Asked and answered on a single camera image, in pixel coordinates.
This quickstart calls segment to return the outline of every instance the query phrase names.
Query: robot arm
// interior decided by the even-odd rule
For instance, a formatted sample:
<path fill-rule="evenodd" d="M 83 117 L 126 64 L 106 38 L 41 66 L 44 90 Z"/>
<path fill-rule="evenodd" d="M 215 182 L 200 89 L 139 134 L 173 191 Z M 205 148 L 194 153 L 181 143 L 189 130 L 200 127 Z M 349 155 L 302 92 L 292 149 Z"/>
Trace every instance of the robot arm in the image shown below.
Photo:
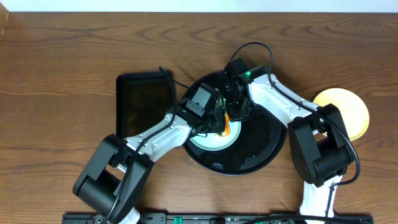
<path fill-rule="evenodd" d="M 219 102 L 224 102 L 224 99 L 218 91 L 202 83 L 193 98 L 180 102 L 174 111 L 175 119 L 171 126 L 150 139 L 147 137 L 170 123 L 172 113 L 166 114 L 163 121 L 137 136 L 124 140 L 115 135 L 106 137 L 80 174 L 73 187 L 73 193 L 98 213 L 106 216 L 115 202 L 121 181 L 105 167 L 118 167 L 126 173 L 127 184 L 109 220 L 111 223 L 135 224 L 139 220 L 139 214 L 134 206 L 155 161 L 169 150 L 181 146 L 189 136 L 223 132 L 225 111 L 230 121 L 242 121 L 252 118 L 254 106 L 261 105 L 289 130 L 292 160 L 297 172 L 305 181 L 304 200 L 300 210 L 305 214 L 320 215 L 319 210 L 323 209 L 325 199 L 327 202 L 327 194 L 325 195 L 319 187 L 324 183 L 327 184 L 323 187 L 328 187 L 329 182 L 340 181 L 338 178 L 346 172 L 347 165 L 353 162 L 351 152 L 346 150 L 346 142 L 333 134 L 333 128 L 276 91 L 269 82 L 266 68 L 260 66 L 249 70 L 238 58 L 228 63 L 225 72 L 229 78 L 229 92 L 228 96 L 225 96 L 225 105 L 222 103 L 220 106 Z M 301 102 L 300 105 L 324 114 L 346 133 L 341 114 L 336 107 L 328 105 L 321 108 L 283 86 L 275 75 L 271 75 L 271 80 L 285 95 Z M 328 137 L 316 142 L 313 135 L 317 132 L 327 132 Z M 138 145 L 145 140 L 147 141 L 137 156 L 133 157 Z M 132 172 L 126 172 L 127 166 L 131 166 Z"/>
<path fill-rule="evenodd" d="M 274 74 L 268 76 L 266 68 L 260 66 L 249 70 L 240 58 L 230 61 L 225 70 L 231 85 L 232 97 L 227 103 L 228 112 L 233 112 L 229 114 L 232 117 L 231 120 L 250 119 L 253 116 L 251 113 L 253 106 L 260 105 L 288 128 L 292 160 L 297 172 L 305 181 L 300 213 L 325 216 L 330 187 L 342 179 L 348 164 L 353 162 L 354 156 L 347 149 L 346 142 L 342 141 L 339 135 L 334 134 L 333 128 L 299 105 L 325 114 L 346 134 L 338 109 L 333 105 L 322 108 L 304 100 L 281 84 Z M 316 142 L 313 135 L 326 131 L 328 136 Z M 328 217 L 334 216 L 332 208 L 334 198 L 335 191 L 330 197 Z"/>
<path fill-rule="evenodd" d="M 147 131 L 126 139 L 113 134 L 106 137 L 80 174 L 73 186 L 73 193 L 99 214 L 107 216 L 121 191 L 109 221 L 135 224 L 139 220 L 139 213 L 134 206 L 154 162 L 171 149 L 181 146 L 189 136 L 224 131 L 225 109 L 216 107 L 220 100 L 222 96 L 220 98 L 218 91 L 202 84 L 192 99 L 183 99 L 176 111 L 167 113 L 160 123 Z M 136 154 L 143 141 L 141 150 Z M 105 169 L 107 165 L 125 172 L 123 179 L 126 184 L 122 190 L 122 181 Z M 127 166 L 130 166 L 130 172 L 127 172 Z"/>

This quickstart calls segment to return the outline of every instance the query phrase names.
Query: black plate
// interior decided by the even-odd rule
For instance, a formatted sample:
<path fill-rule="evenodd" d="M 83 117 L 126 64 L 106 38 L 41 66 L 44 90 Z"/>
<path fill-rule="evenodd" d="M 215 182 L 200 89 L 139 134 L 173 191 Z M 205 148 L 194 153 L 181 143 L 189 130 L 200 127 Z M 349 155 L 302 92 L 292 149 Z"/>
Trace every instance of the black plate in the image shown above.
<path fill-rule="evenodd" d="M 190 97 L 204 82 L 227 98 L 227 79 L 224 71 L 209 74 L 196 81 L 184 94 Z M 286 127 L 263 107 L 257 107 L 257 116 L 242 122 L 241 132 L 232 145 L 219 151 L 204 150 L 188 139 L 183 145 L 186 152 L 200 165 L 226 175 L 241 175 L 257 171 L 279 153 L 286 139 Z"/>

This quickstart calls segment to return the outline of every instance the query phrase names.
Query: white disc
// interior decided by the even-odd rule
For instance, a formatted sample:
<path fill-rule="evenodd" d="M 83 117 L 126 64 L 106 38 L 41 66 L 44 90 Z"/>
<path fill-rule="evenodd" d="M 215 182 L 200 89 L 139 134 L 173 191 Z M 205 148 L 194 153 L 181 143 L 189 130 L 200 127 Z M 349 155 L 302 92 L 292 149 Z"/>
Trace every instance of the white disc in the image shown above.
<path fill-rule="evenodd" d="M 191 138 L 191 142 L 204 150 L 218 151 L 225 149 L 226 147 L 232 145 L 232 143 L 234 143 L 238 138 L 241 132 L 242 124 L 240 121 L 237 121 L 229 122 L 226 125 L 229 125 L 230 129 L 230 133 L 227 136 L 220 136 L 215 133 L 210 133 L 207 134 L 207 137 L 201 137 L 204 136 L 204 134 L 201 134 L 201 136 L 195 136 Z"/>

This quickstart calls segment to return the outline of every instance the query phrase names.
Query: orange object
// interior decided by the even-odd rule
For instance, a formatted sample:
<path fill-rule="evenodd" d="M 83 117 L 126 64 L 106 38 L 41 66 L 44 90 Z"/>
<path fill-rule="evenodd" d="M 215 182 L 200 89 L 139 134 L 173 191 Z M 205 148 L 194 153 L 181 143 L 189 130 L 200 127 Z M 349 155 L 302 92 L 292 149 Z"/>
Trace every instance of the orange object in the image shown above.
<path fill-rule="evenodd" d="M 231 128 L 229 127 L 229 116 L 225 113 L 225 130 L 221 133 L 221 136 L 229 136 Z"/>

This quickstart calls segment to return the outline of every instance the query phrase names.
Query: wooden table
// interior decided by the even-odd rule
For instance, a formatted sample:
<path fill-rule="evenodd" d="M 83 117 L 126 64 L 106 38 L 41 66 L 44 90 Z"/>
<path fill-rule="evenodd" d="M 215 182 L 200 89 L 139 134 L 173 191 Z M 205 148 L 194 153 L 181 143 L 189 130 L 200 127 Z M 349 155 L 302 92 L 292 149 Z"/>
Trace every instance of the wooden table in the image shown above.
<path fill-rule="evenodd" d="M 0 223 L 60 223 L 65 212 L 92 211 L 72 186 L 115 131 L 119 74 L 163 65 L 190 85 L 253 40 L 272 47 L 274 73 L 300 96 L 340 87 L 364 100 L 369 129 L 353 143 L 361 176 L 339 187 L 335 210 L 396 222 L 398 15 L 11 13 L 0 42 Z M 269 61 L 255 46 L 241 56 Z M 353 174 L 351 166 L 344 179 Z M 297 211 L 302 192 L 288 140 L 268 166 L 238 177 L 205 170 L 179 147 L 156 163 L 139 208 Z"/>

